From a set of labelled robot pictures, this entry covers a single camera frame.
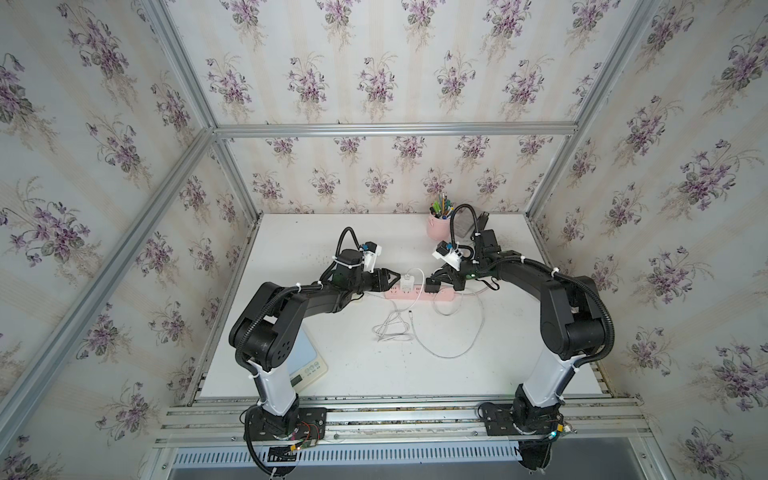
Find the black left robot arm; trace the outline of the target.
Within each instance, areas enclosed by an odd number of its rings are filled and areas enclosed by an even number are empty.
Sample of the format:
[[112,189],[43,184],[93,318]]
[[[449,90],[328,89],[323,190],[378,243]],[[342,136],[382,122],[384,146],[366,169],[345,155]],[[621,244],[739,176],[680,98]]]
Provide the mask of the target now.
[[287,439],[299,428],[300,400],[284,367],[303,321],[335,314],[367,292],[389,291],[400,274],[375,265],[382,247],[358,241],[345,227],[330,265],[310,284],[263,283],[230,330],[228,342],[236,363],[254,382],[259,403],[244,415],[246,432],[265,432]]

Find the black USB charger adapter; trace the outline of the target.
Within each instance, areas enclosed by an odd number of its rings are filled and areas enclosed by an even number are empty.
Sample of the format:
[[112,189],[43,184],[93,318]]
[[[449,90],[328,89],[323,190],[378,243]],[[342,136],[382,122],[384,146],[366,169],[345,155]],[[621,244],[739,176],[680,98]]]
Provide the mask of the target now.
[[423,292],[426,294],[437,294],[441,289],[441,281],[433,278],[426,278],[423,283]]

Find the black stapler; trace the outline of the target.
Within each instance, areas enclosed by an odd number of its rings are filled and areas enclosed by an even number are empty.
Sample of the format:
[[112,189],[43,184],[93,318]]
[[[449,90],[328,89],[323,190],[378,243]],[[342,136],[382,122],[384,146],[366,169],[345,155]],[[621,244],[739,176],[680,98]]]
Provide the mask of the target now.
[[483,231],[486,228],[488,221],[489,221],[488,212],[483,212],[482,214],[480,214],[477,219],[477,229],[479,231]]

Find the pens and markers bundle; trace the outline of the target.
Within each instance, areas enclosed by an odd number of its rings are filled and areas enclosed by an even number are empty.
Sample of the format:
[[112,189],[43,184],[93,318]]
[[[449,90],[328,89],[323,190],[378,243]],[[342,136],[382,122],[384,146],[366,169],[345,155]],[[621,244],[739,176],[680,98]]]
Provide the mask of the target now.
[[448,219],[455,209],[455,205],[447,194],[441,193],[437,200],[435,200],[430,206],[430,214],[436,218],[445,220]]

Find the aluminium enclosure frame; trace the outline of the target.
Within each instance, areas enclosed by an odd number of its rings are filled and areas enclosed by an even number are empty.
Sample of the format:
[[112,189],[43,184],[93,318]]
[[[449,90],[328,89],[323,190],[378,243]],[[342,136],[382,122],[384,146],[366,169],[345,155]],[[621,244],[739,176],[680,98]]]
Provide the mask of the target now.
[[236,202],[247,216],[244,192],[228,138],[397,137],[555,134],[586,123],[612,70],[625,58],[624,43],[646,23],[648,1],[621,1],[619,16],[592,31],[607,49],[605,70],[572,114],[553,108],[528,120],[502,119],[487,107],[464,119],[420,109],[410,92],[404,117],[386,106],[354,115],[349,89],[339,112],[289,119],[269,81],[250,82],[246,68],[263,76],[276,48],[264,31],[273,1],[251,4],[236,26],[251,41],[247,58],[224,57],[243,92],[257,90],[264,112],[226,88],[203,90],[192,59],[192,37],[182,13],[203,15],[200,36],[211,42],[214,18],[192,1],[5,1],[1,5],[1,323],[27,329],[21,369],[1,390],[1,439],[26,424],[47,391],[52,356],[73,326],[82,325],[83,302],[98,295],[115,260],[140,245],[159,224],[175,193],[207,151],[219,158]]

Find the blue electronic scale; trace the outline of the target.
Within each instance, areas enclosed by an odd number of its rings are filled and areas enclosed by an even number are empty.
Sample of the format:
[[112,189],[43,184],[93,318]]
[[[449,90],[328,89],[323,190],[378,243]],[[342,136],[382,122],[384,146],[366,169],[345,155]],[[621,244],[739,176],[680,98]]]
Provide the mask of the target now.
[[304,327],[299,330],[286,365],[291,385],[301,396],[317,394],[321,381],[329,371],[325,359],[314,344],[314,339]]

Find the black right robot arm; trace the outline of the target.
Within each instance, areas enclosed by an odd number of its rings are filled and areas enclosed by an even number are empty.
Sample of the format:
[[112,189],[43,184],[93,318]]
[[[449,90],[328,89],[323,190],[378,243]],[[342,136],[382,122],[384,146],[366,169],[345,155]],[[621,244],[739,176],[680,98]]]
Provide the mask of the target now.
[[448,215],[449,239],[433,255],[444,265],[430,279],[462,292],[469,281],[496,290],[512,284],[539,302],[539,332],[544,349],[534,369],[515,393],[510,422],[523,435],[556,435],[562,395],[578,370],[607,357],[616,340],[609,309],[596,284],[559,268],[501,249],[495,232],[482,228],[469,204]]

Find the pink metal pen bucket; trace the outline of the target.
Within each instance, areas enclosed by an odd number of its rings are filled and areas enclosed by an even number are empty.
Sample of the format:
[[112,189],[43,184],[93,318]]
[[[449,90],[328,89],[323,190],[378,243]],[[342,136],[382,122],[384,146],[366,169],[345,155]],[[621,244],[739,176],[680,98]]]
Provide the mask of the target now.
[[426,227],[427,236],[435,242],[450,240],[450,219],[448,217],[429,216]]

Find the white USB charger adapter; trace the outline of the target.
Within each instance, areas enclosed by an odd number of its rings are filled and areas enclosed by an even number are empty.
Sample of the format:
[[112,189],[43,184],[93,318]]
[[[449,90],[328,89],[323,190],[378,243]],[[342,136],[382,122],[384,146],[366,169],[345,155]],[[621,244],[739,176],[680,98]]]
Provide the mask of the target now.
[[399,280],[400,291],[402,293],[410,293],[414,289],[415,278],[411,274],[403,274]]

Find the pink power strip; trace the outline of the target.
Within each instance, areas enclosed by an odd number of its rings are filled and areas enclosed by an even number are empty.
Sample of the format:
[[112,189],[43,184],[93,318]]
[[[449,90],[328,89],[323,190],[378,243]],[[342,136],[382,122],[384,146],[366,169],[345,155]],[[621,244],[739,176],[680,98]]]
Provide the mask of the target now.
[[410,291],[404,292],[395,286],[383,293],[385,299],[393,301],[428,301],[428,302],[453,302],[456,292],[450,288],[441,289],[439,292],[424,292],[421,285],[414,286]]

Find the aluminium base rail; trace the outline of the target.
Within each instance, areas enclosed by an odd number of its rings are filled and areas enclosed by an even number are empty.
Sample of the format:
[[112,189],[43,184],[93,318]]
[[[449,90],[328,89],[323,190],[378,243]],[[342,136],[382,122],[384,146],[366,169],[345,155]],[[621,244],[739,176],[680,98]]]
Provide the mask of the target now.
[[[183,467],[250,467],[244,440],[252,399],[201,400],[170,407],[160,417],[142,479],[168,479]],[[552,454],[575,440],[621,439],[630,470],[643,479],[672,473],[637,402],[608,395],[571,397],[559,426],[524,433],[511,421],[509,397],[308,397],[299,431],[312,446],[282,468],[427,464],[450,461],[515,462],[524,448],[546,445]]]

